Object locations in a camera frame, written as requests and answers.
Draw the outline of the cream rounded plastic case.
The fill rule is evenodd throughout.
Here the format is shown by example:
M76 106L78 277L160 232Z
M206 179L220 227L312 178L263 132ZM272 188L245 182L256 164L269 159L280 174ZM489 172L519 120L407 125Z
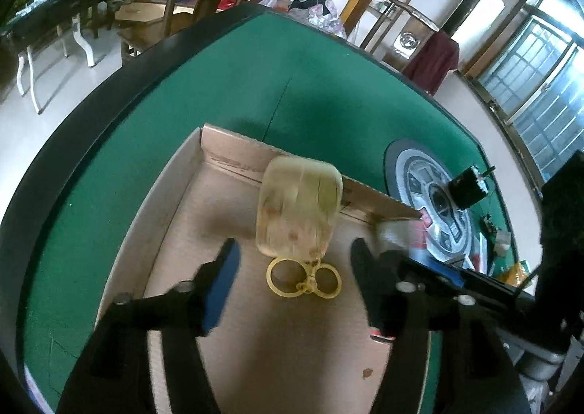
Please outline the cream rounded plastic case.
M260 186L256 246L265 256L315 262L327 252L341 208L342 175L327 162L278 156Z

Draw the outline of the red grey toothpaste box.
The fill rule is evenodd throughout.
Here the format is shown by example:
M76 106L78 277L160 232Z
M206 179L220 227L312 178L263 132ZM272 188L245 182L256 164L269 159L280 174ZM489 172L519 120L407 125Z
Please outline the red grey toothpaste box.
M371 340L383 344L392 344L395 340L394 336L385 335L380 329L376 327L369 328L369 337Z

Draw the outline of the cardboard box tray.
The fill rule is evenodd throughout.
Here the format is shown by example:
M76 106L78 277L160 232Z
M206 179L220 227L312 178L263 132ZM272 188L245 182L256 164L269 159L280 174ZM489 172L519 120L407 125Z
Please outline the cardboard box tray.
M356 238L376 242L381 221L418 213L352 179L325 256L342 278L333 299L282 298L269 289L269 260L256 247L260 183L276 147L205 125L178 147L150 188L119 249L100 301L164 294L235 238L241 264L220 325L199 340L225 413L366 413L390 350L371 340L351 273Z

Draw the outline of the round grey table control panel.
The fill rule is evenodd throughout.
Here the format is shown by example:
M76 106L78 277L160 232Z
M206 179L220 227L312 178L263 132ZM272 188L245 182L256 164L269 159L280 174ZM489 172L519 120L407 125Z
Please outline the round grey table control panel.
M431 256L471 269L477 239L469 211L459 209L448 194L452 173L431 150L410 139L391 142L383 163L388 195L421 213Z

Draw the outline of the black cylindrical motor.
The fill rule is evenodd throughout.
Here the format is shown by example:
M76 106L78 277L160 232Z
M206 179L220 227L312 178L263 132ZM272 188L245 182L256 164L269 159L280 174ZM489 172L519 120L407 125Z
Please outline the black cylindrical motor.
M491 166L481 172L475 165L465 169L447 184L452 202L459 209L469 209L486 198L489 194L486 179L494 173L495 169L495 166Z

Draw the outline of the dark red hanging cloth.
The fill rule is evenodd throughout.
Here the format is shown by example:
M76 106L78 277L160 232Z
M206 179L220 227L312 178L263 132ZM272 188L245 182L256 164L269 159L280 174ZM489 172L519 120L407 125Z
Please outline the dark red hanging cloth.
M444 31L438 31L404 68L403 75L434 96L448 72L458 67L458 61L458 43Z

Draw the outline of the window with metal grille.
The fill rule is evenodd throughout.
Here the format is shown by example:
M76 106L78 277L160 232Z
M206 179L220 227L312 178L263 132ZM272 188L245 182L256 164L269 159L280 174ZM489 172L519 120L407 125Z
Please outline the window with metal grille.
M583 40L531 15L476 79L549 180L583 148Z

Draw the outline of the wooden valet stand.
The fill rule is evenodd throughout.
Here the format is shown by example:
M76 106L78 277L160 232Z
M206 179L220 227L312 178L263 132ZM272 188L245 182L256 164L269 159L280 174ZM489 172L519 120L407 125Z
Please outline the wooden valet stand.
M380 46L387 46L382 60L393 68L403 70L424 43L441 28L428 16L403 1L386 0L385 5L385 9L379 13L375 24L361 42L360 48L373 54ZM404 15L408 16L407 21L387 45L384 40Z

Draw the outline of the pile of clothes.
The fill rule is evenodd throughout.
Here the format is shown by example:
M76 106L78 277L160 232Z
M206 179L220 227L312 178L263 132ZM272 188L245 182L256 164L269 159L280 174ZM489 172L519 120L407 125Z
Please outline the pile of clothes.
M288 14L298 22L319 29L329 35L346 38L335 3L331 0L293 0Z

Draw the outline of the white standing air conditioner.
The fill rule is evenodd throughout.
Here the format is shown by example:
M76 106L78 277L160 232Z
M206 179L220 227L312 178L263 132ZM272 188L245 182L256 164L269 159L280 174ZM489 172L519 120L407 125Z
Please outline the white standing air conditioner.
M478 43L505 9L503 0L460 0L447 17L442 30L467 53Z

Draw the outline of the black side table white legs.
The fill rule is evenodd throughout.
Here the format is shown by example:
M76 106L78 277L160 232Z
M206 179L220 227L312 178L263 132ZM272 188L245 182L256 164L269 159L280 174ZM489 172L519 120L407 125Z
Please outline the black side table white legs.
M1 29L1 47L18 60L16 85L22 96L30 95L35 112L42 112L35 91L35 67L32 46L45 34L56 31L62 37L62 25L71 24L75 43L84 51L87 65L95 65L92 46L82 35L81 15L87 10L112 0L36 0L16 13Z

